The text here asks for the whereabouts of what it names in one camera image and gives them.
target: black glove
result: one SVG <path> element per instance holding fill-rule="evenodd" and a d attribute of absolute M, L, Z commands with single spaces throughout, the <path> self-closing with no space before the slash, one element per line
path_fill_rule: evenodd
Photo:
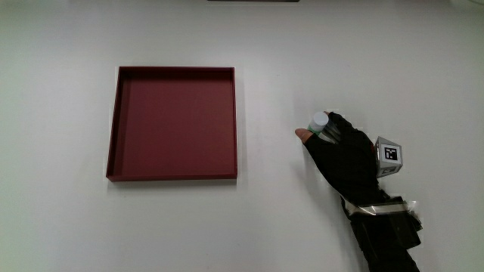
<path fill-rule="evenodd" d="M 329 113 L 329 119 L 340 131 L 339 144 L 326 142 L 316 134 L 305 141 L 301 134 L 311 132 L 304 130 L 298 134 L 296 131 L 319 171 L 334 189 L 354 205 L 384 202 L 385 197 L 378 187 L 377 164 L 370 139 L 339 114 Z"/>

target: silver strap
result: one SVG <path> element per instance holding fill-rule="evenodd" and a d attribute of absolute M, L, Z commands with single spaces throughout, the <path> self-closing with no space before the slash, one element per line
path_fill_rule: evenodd
<path fill-rule="evenodd" d="M 408 205 L 404 201 L 402 203 L 396 204 L 388 204 L 388 205 L 381 205 L 381 206 L 363 206 L 358 207 L 353 205 L 350 201 L 345 200 L 345 208 L 348 211 L 349 215 L 353 215 L 355 213 L 362 213 L 366 215 L 385 215 L 393 212 L 407 212 Z"/>

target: white marker cube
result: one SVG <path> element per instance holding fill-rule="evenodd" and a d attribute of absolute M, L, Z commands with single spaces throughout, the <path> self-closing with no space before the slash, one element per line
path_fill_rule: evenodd
<path fill-rule="evenodd" d="M 377 178 L 400 171 L 403 166 L 402 146 L 378 137 L 375 152 L 377 153 Z"/>

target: square tray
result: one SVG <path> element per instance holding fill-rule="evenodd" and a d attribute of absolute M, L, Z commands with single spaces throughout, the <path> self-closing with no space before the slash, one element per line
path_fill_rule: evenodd
<path fill-rule="evenodd" d="M 234 68 L 120 67 L 106 177 L 237 177 Z"/>

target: finger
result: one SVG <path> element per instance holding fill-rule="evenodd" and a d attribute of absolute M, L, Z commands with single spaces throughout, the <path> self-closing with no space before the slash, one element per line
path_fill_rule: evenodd
<path fill-rule="evenodd" d="M 297 130 L 295 130 L 295 133 L 296 133 L 297 137 L 299 137 L 299 139 L 301 139 L 303 144 L 305 144 L 306 141 L 314 134 L 314 133 L 312 133 L 309 130 L 304 129 L 304 128 L 298 128 Z"/>
<path fill-rule="evenodd" d="M 353 128 L 350 122 L 346 121 L 346 119 L 335 112 L 331 112 L 328 117 L 330 118 L 330 121 L 335 124 L 341 134 L 348 134 L 358 131 L 357 129 Z"/>

